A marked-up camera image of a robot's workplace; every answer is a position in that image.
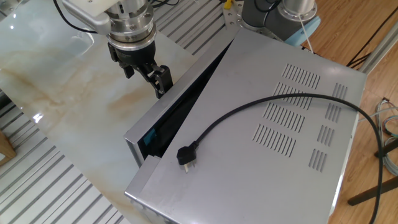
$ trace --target gray cable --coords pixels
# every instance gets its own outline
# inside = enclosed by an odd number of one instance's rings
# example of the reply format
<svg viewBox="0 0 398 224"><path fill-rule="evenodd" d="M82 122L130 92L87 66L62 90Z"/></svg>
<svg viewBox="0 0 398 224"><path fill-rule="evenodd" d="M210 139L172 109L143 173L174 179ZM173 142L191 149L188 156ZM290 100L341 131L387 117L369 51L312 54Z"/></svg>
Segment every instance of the gray cable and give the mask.
<svg viewBox="0 0 398 224"><path fill-rule="evenodd" d="M388 109L384 109L384 110L380 110L381 106L382 106L384 103L388 103L388 101L387 101L387 100L382 100L382 101L378 104L378 106L377 106L377 108L376 108L376 113L374 113L373 115L371 115L371 116L376 116L377 127L379 128L379 134L380 134L380 138L381 138L381 141L382 141L382 142L384 142L384 140L383 140L383 129L382 129L382 121L381 121L381 119L380 119L380 114L381 114L382 112L384 112L384 111L389 111L389 110L398 109L398 107L396 107L395 105L391 104L391 105L394 106L394 107L388 108ZM394 137L391 137L391 138L387 139L387 140L385 141L385 143L384 143L384 146L386 146L387 144L389 144L389 143L390 143L392 140L394 140L394 139L395 139ZM388 170L391 174L393 174L394 176L398 176L398 166L390 159L390 156L388 155L388 153L383 157L383 163L384 163L385 167L387 168L387 170Z"/></svg>
<svg viewBox="0 0 398 224"><path fill-rule="evenodd" d="M373 117L373 116L379 115L379 114L381 114L381 113L384 113L384 112L390 111L390 110L398 110L398 106L395 106L395 107L392 107L392 108L387 108L387 109L384 109L384 110L377 111L376 113L374 113L374 114L372 114L372 115L369 115L369 116L370 116L370 117ZM362 122L362 121L365 121L365 120L366 120L366 118L363 118L363 119L360 119L358 122Z"/></svg>

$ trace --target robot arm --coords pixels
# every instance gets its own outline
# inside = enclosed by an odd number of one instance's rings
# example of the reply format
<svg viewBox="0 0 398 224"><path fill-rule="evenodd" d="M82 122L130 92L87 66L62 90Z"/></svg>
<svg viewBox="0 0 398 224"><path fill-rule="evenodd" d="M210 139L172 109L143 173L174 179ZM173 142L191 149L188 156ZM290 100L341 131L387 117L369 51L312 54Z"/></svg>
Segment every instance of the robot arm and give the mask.
<svg viewBox="0 0 398 224"><path fill-rule="evenodd" d="M155 62L154 9L147 0L62 0L68 12L106 35L113 61L127 78L138 71L162 97L173 85L170 70Z"/></svg>

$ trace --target metal grating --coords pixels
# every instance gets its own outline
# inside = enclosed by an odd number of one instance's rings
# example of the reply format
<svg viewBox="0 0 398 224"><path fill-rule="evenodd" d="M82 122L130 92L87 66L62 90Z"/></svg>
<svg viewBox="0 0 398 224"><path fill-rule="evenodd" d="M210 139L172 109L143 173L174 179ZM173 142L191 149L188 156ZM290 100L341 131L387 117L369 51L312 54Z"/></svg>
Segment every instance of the metal grating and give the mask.
<svg viewBox="0 0 398 224"><path fill-rule="evenodd" d="M293 87L290 87L284 83L278 83L278 85L276 86L275 92L274 92L274 96L277 95L283 95L283 94L291 94L291 93L304 93L301 90L295 89ZM290 98L284 98L282 99L292 105L298 106L300 108L306 109L308 110L310 105L311 105L311 101L312 98L309 97L290 97Z"/></svg>
<svg viewBox="0 0 398 224"><path fill-rule="evenodd" d="M328 126L321 126L321 130L319 131L317 141L326 145L330 146L331 140L333 139L333 135L335 134L335 130L328 128Z"/></svg>
<svg viewBox="0 0 398 224"><path fill-rule="evenodd" d="M17 152L0 167L0 223L129 223L13 103L0 126Z"/></svg>
<svg viewBox="0 0 398 224"><path fill-rule="evenodd" d="M296 140L291 137L265 127L262 124L257 126L252 141L288 157L292 155L293 148L296 144Z"/></svg>
<svg viewBox="0 0 398 224"><path fill-rule="evenodd" d="M305 119L304 116L274 103L268 104L263 117L298 133L300 132Z"/></svg>
<svg viewBox="0 0 398 224"><path fill-rule="evenodd" d="M325 166L325 161L327 156L328 154L314 149L308 166L311 167L312 169L315 169L316 171L322 172L323 167Z"/></svg>
<svg viewBox="0 0 398 224"><path fill-rule="evenodd" d="M343 100L346 98L346 94L347 94L347 86L336 83L332 96Z"/></svg>
<svg viewBox="0 0 398 224"><path fill-rule="evenodd" d="M212 0L180 0L176 6L156 8L154 21L161 33L200 57L217 34L226 29L221 4Z"/></svg>
<svg viewBox="0 0 398 224"><path fill-rule="evenodd" d="M287 64L282 77L297 82L303 86L317 89L320 76L304 69L298 68L294 65Z"/></svg>
<svg viewBox="0 0 398 224"><path fill-rule="evenodd" d="M329 103L328 109L326 110L325 118L329 121L336 122L340 116L341 107Z"/></svg>

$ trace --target black cable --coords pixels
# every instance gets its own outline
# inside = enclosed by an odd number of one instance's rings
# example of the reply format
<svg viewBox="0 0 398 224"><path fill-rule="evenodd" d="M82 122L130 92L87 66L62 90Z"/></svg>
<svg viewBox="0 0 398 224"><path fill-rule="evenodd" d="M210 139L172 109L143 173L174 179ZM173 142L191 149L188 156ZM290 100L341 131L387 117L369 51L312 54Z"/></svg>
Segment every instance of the black cable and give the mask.
<svg viewBox="0 0 398 224"><path fill-rule="evenodd" d="M67 18L65 18L65 16L63 15L63 13L62 13L62 11L61 11L61 9L60 9L60 6L59 6L58 3L57 3L57 0L53 0L53 2L54 2L55 7L57 8L58 13L59 13L60 16L62 17L62 19L63 19L70 27L72 27L72 28L74 28L74 29L76 29L76 30L78 30L78 31L82 31L82 32L86 32L86 33L91 33L91 34L97 34L97 32L95 32L95 31L92 31L92 30L84 30L84 29L82 29L82 28L79 28L79 27L74 26L73 24L71 24L71 23L67 20Z"/></svg>
<svg viewBox="0 0 398 224"><path fill-rule="evenodd" d="M281 1L282 1L282 0L275 0L274 5L271 6L269 9L266 9L266 10L260 9L259 6L257 5L257 1L256 1L256 0L254 0L254 6L256 7L256 9L257 9L259 12L271 12L272 10L274 10L274 9L279 5L279 3L280 3Z"/></svg>
<svg viewBox="0 0 398 224"><path fill-rule="evenodd" d="M351 64L354 64L354 63L356 63L356 62L358 62L358 61L360 61L360 60L363 60L363 59L368 59L368 57L369 57L370 54L371 54L371 53L368 53L367 55L362 56L362 57L356 59L356 60L353 61Z"/></svg>
<svg viewBox="0 0 398 224"><path fill-rule="evenodd" d="M355 68L358 65L361 65L362 63L364 63L366 61L366 59L368 59L368 58L366 57L366 58L362 58L362 59L358 60L355 64L351 65L350 68Z"/></svg>
<svg viewBox="0 0 398 224"><path fill-rule="evenodd" d="M181 149L178 150L177 153L177 159L178 159L178 163L180 165L184 165L187 162L192 161L192 157L194 156L196 159L196 148L198 147L198 145L200 144L200 142L206 137L206 135L214 128L216 127L218 124L220 124L222 121L224 121L226 118L229 118L230 116L236 114L237 112L240 112L242 110L245 110L251 106L257 105L259 103L265 103L267 101L271 101L271 100L278 100L278 99L283 99L283 98L291 98L291 97L309 97L309 98L320 98L320 99L325 99L325 100L331 100L331 101L335 101L335 102L339 102L341 104L344 104L346 106L351 107L352 109L356 110L357 112L361 113L371 124L374 134L376 135L376 140L377 140L377 148L379 151L379 155L382 154L382 142L381 142L381 138L379 135L379 131L377 129L377 126L374 124L373 120L371 119L371 117L365 112L363 111L361 108L359 108L358 106L347 102L345 100L341 100L339 98L335 98L332 96L326 96L326 95L319 95L319 94L313 94L313 93L294 93L294 94L285 94L285 95L277 95L277 96L270 96L270 97L265 97L262 98L260 100L256 100L256 101L252 101L250 103L246 103L245 105L242 105L228 113L226 113L225 115L223 115L222 117L218 118L215 122L213 122L200 136L196 141L193 141L191 143L190 146L185 146L182 147ZM377 180L377 194L376 194L376 201L374 203L374 209L373 209L373 214L370 220L370 224L373 224L376 216L377 216L377 210L379 209L379 203L380 203L380 196L381 196L381 184L382 184L382 175L383 175L383 160L382 160L382 156L379 156L379 174L378 174L378 180Z"/></svg>
<svg viewBox="0 0 398 224"><path fill-rule="evenodd" d="M362 46L361 50L359 50L358 53L356 53L356 55L348 62L347 67L352 65L353 60L355 60L355 58L363 51L363 49L365 49L366 46L368 46L368 44L370 43L370 41L373 40L374 36L376 36L376 34L381 30L381 28L386 24L386 22L398 11L398 7L396 7L392 13L390 13L390 15L383 21L383 23L379 26L379 28L377 28L377 30L375 31L375 33L373 33L373 35L371 36L371 38L369 38L369 40Z"/></svg>
<svg viewBox="0 0 398 224"><path fill-rule="evenodd" d="M153 1L155 1L155 2L160 2L160 3L166 4L166 5L168 5L168 6L176 6L176 5L180 2L180 0L177 0L176 3L170 4L170 3L167 3L167 2L169 2L170 0L167 0L167 1L153 0Z"/></svg>

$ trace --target white marble surface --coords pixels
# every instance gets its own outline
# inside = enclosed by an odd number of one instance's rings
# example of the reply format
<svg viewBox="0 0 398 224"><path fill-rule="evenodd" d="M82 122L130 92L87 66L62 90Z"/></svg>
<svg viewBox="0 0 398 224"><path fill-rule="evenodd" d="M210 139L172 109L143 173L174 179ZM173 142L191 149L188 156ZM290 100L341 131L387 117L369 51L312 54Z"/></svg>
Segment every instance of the white marble surface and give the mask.
<svg viewBox="0 0 398 224"><path fill-rule="evenodd" d="M145 223L123 194L138 170L123 135L157 101L151 85L126 79L106 38L68 27L52 1L21 5L0 36L0 88L131 223ZM155 42L174 81L196 61L160 33Z"/></svg>

